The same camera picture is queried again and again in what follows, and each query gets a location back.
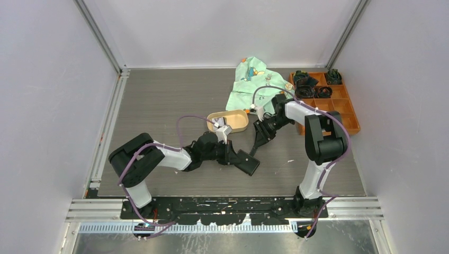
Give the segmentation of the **beige oval tray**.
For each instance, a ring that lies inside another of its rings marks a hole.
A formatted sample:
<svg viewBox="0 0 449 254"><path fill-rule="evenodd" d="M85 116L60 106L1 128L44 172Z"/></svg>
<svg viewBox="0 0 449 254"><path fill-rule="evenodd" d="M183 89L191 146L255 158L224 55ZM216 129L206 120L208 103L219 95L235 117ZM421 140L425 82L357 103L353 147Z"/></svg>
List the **beige oval tray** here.
<svg viewBox="0 0 449 254"><path fill-rule="evenodd" d="M216 131L215 123L220 126L229 125L232 128L231 133L245 131L249 125L248 114L244 110L231 110L211 113L207 116L207 119L212 123L207 122L208 130L211 132Z"/></svg>

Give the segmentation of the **black card holder wallet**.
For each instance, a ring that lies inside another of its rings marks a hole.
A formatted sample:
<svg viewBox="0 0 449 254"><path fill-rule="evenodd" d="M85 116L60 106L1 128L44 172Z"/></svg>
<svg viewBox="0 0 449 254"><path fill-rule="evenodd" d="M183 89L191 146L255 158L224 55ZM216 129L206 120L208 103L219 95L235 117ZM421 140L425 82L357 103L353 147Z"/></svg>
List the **black card holder wallet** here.
<svg viewBox="0 0 449 254"><path fill-rule="evenodd" d="M237 160L236 163L234 163L234 166L248 176L252 176L260 165L260 161L258 159L243 150L239 150L236 153L236 156Z"/></svg>

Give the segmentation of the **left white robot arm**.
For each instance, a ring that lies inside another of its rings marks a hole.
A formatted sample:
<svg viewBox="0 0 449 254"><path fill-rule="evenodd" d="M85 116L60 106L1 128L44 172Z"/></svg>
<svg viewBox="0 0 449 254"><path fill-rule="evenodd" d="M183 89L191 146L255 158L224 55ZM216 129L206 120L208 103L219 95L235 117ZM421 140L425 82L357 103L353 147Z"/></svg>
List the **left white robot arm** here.
<svg viewBox="0 0 449 254"><path fill-rule="evenodd" d="M157 167L192 171L204 161L221 165L241 162L230 140L219 140L213 132L203 133L188 146L175 148L155 141L148 133L141 133L120 146L108 157L119 177L119 184L134 203L133 210L141 218L152 216L155 208L145 179Z"/></svg>

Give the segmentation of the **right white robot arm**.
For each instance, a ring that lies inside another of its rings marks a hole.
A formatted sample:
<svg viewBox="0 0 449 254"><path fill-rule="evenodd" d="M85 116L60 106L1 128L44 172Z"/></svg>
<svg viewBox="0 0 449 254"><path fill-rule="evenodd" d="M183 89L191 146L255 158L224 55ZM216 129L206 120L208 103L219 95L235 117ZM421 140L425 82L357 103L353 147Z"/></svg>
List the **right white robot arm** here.
<svg viewBox="0 0 449 254"><path fill-rule="evenodd" d="M322 111L296 98L288 99L284 94L275 95L272 104L274 114L266 114L263 107L255 103L250 105L250 111L258 116L250 155L273 140L285 125L297 122L304 126L304 147L309 162L304 179L295 191L292 207L298 216L307 217L315 208L323 206L322 187L328 172L346 154L350 146L349 134L337 111Z"/></svg>

